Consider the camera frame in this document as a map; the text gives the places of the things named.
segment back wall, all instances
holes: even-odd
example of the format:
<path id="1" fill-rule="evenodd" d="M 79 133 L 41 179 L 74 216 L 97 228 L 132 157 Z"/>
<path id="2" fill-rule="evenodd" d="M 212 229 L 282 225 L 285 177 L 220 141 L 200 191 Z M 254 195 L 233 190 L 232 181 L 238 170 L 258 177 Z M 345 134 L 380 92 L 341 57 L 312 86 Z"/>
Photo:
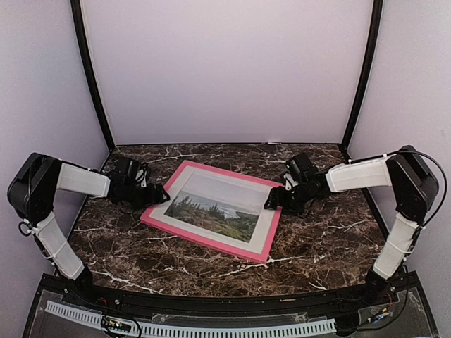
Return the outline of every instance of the back wall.
<path id="1" fill-rule="evenodd" d="M 83 1 L 116 143 L 340 142 L 372 3 Z"/>

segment painting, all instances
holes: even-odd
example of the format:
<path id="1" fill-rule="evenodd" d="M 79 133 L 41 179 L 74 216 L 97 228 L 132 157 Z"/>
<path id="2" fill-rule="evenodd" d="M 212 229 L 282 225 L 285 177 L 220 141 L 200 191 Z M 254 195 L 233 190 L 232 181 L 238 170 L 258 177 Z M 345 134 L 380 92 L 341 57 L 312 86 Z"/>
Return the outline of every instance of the painting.
<path id="1" fill-rule="evenodd" d="M 264 203 L 277 183 L 185 161 L 165 185 L 171 200 L 142 222 L 252 261 L 266 261 L 280 210 Z"/>

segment black cable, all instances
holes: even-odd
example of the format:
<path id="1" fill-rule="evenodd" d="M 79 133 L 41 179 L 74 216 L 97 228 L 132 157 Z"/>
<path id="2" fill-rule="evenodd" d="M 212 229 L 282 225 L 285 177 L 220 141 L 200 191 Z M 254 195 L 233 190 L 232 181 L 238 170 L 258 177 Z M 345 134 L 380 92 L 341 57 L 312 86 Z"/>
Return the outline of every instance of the black cable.
<path id="1" fill-rule="evenodd" d="M 360 158 L 358 160 L 355 161 L 350 161 L 350 164 L 354 164 L 354 163 L 360 163 L 363 161 L 369 161 L 369 160 L 375 160 L 377 158 L 381 158 L 384 156 L 391 156 L 391 155 L 395 155 L 395 154 L 414 154 L 414 155 L 419 155 L 422 156 L 424 158 L 427 158 L 428 160 L 430 160 L 432 163 L 435 164 L 435 166 L 439 169 L 440 173 L 443 176 L 443 195 L 442 195 L 442 199 L 440 200 L 440 203 L 438 204 L 437 208 L 434 210 L 434 212 L 432 213 L 432 215 L 424 222 L 422 222 L 422 224 L 420 224 L 419 227 L 419 231 L 421 231 L 427 224 L 429 224 L 429 222 L 435 217 L 435 215 L 437 215 L 438 211 L 442 208 L 443 204 L 445 203 L 445 197 L 447 195 L 447 191 L 448 191 L 448 180 L 445 174 L 445 171 L 443 170 L 442 166 L 439 164 L 439 162 L 437 162 L 436 159 L 434 159 L 432 156 L 429 156 L 428 154 L 422 153 L 420 151 L 413 151 L 413 150 L 397 150 L 397 151 L 392 151 L 391 153 L 385 154 L 385 155 L 378 155 L 378 156 L 372 156 L 372 157 L 367 157 L 367 158 Z"/>
<path id="2" fill-rule="evenodd" d="M 430 160 L 432 163 L 434 163 L 435 166 L 439 169 L 439 171 L 441 172 L 441 174 L 443 176 L 443 184 L 445 186 L 443 187 L 442 199 L 440 200 L 440 203 L 438 204 L 437 208 L 432 213 L 432 215 L 421 224 L 421 227 L 425 227 L 435 217 L 435 215 L 437 215 L 437 212 L 442 208 L 443 204 L 445 203 L 445 197 L 446 197 L 446 194 L 448 191 L 448 180 L 447 180 L 445 171 L 443 170 L 442 166 L 437 162 L 436 159 L 434 159 L 432 156 L 429 156 L 428 154 L 421 153 L 420 151 L 399 150 L 399 151 L 396 151 L 395 153 L 396 154 L 416 154 L 416 155 L 423 156 L 423 157 L 427 158 L 428 160 Z"/>
<path id="3" fill-rule="evenodd" d="M 335 298 L 334 299 L 334 301 L 339 301 L 339 302 L 346 301 L 348 303 L 358 303 L 361 300 L 362 300 L 362 298 L 360 296 L 356 297 L 356 298 Z"/>
<path id="4" fill-rule="evenodd" d="M 309 209 L 307 210 L 307 212 L 305 213 L 305 215 L 303 216 L 303 215 L 300 215 L 299 213 L 297 213 L 298 217 L 299 217 L 299 218 L 302 218 L 302 219 L 305 219 L 305 218 L 309 217 L 309 216 L 310 216 L 310 213 L 311 213 L 311 207 L 314 205 L 314 203 L 315 203 L 316 201 L 317 201 L 316 198 L 315 198 L 315 199 L 312 199 L 311 202 L 310 202 L 310 204 L 309 204 Z"/>
<path id="5" fill-rule="evenodd" d="M 111 337 L 111 338 L 114 338 L 114 337 L 117 337 L 117 336 L 118 336 L 116 333 L 112 332 L 112 331 L 109 329 L 108 325 L 105 325 L 105 326 L 104 326 L 104 329 L 108 332 L 108 334 L 105 334 L 106 336 Z"/>
<path id="6" fill-rule="evenodd" d="M 87 301 L 86 299 L 83 299 L 74 289 L 72 289 L 72 287 L 69 285 L 69 283 L 67 283 L 66 286 L 68 287 L 68 289 L 70 291 L 72 291 L 72 294 L 74 296 L 76 296 L 79 300 L 81 300 L 81 302 L 83 302 L 83 303 L 85 303 L 85 304 L 87 304 L 89 306 L 93 306 L 95 308 L 104 309 L 105 311 L 116 312 L 117 314 L 123 316 L 125 319 L 133 321 L 136 324 L 136 327 L 138 328 L 138 336 L 137 336 L 137 338 L 141 338 L 141 336 L 142 336 L 142 327 L 138 323 L 138 321 L 135 319 L 135 317 L 133 317 L 132 315 L 129 315 L 128 313 L 123 312 L 121 310 L 117 310 L 115 308 L 109 308 L 108 306 L 103 306 L 103 305 L 98 305 L 98 304 L 91 303 L 90 301 Z"/>
<path id="7" fill-rule="evenodd" d="M 395 317 L 393 317 L 393 319 L 392 319 L 390 322 L 388 322 L 388 323 L 386 323 L 386 324 L 384 324 L 384 325 L 381 325 L 380 327 L 362 328 L 363 326 L 366 326 L 366 325 L 369 325 L 369 324 L 374 323 L 374 322 L 368 323 L 368 322 L 366 321 L 365 323 L 362 323 L 362 324 L 360 324 L 360 325 L 358 325 L 358 326 L 354 326 L 354 327 L 335 327 L 336 330 L 337 330 L 337 332 L 377 331 L 377 330 L 384 329 L 384 328 L 386 328 L 386 327 L 389 326 L 389 325 L 392 325 L 392 324 L 393 324 L 393 323 L 394 323 L 394 322 L 402 315 L 404 309 L 405 309 L 406 306 L 407 306 L 407 299 L 408 299 L 408 297 L 409 297 L 409 290 L 410 290 L 410 283 L 409 283 L 409 269 L 407 268 L 406 265 L 403 265 L 403 267 L 404 267 L 405 273 L 406 273 L 406 275 L 407 275 L 406 296 L 405 296 L 404 303 L 403 303 L 403 305 L 402 305 L 402 308 L 401 308 L 400 312 L 398 312 L 397 315 L 396 315 Z"/>
<path id="8" fill-rule="evenodd" d="M 133 216 L 134 214 L 136 214 L 136 212 L 138 212 L 139 211 L 139 209 L 133 209 L 132 208 L 132 212 L 131 213 L 129 213 L 129 212 L 127 212 L 127 211 L 124 211 L 124 203 L 122 202 L 122 201 L 119 201 L 119 204 L 121 205 L 121 207 L 119 208 L 119 212 L 120 213 L 122 213 L 123 215 L 130 215 L 130 216 Z"/>
<path id="9" fill-rule="evenodd" d="M 373 327 L 373 328 L 369 327 L 369 328 L 363 328 L 363 329 L 362 328 L 358 328 L 357 331 L 376 331 L 376 330 L 384 329 L 387 326 L 392 325 L 402 315 L 402 312 L 404 311 L 404 309 L 407 306 L 407 300 L 409 298 L 409 290 L 410 290 L 409 269 L 407 268 L 406 265 L 404 265 L 404 269 L 405 269 L 405 272 L 407 274 L 407 288 L 406 288 L 406 297 L 404 298 L 404 304 L 402 305 L 402 308 L 401 308 L 400 312 L 398 312 L 397 315 L 395 317 L 393 317 L 393 319 L 390 322 L 388 322 L 388 323 L 386 323 L 386 324 L 384 324 L 384 325 L 382 325 L 380 327 Z"/>

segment brown marble surface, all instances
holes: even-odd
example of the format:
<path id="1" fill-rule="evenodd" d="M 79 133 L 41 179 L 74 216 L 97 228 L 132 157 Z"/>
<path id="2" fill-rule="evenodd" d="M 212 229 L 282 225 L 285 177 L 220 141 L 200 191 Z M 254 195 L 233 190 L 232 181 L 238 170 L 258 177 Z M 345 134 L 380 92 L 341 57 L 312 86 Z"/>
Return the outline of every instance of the brown marble surface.
<path id="1" fill-rule="evenodd" d="M 307 152 L 318 167 L 343 161 L 328 144 L 179 144 L 120 146 L 118 156 L 148 162 L 153 182 L 166 182 L 185 159 L 280 181 L 283 161 Z M 178 296 L 270 296 L 361 284 L 383 236 L 357 191 L 318 201 L 305 218 L 283 215 L 266 264 L 219 253 L 147 227 L 140 211 L 124 215 L 90 199 L 70 237 L 97 285 Z"/>

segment white wall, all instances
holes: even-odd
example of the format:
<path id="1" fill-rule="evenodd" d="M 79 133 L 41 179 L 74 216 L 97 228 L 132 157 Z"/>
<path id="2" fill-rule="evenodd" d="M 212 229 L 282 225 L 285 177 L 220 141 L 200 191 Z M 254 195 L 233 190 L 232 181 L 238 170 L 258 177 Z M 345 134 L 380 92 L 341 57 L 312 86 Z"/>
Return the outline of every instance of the white wall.
<path id="1" fill-rule="evenodd" d="M 350 154 L 359 158 L 404 144 L 435 157 L 451 178 L 448 0 L 384 2 L 374 64 Z M 391 223 L 395 214 L 393 194 L 381 188 L 372 193 Z M 409 267 L 420 276 L 443 337 L 451 337 L 450 198 L 409 259 Z"/>
<path id="2" fill-rule="evenodd" d="M 340 142 L 372 3 L 83 1 L 116 143 Z"/>
<path id="3" fill-rule="evenodd" d="M 33 239 L 6 200 L 33 151 L 98 168 L 107 156 L 80 60 L 69 1 L 0 1 L 0 337 L 22 337 L 41 274 Z M 67 234 L 82 196 L 57 196 Z"/>

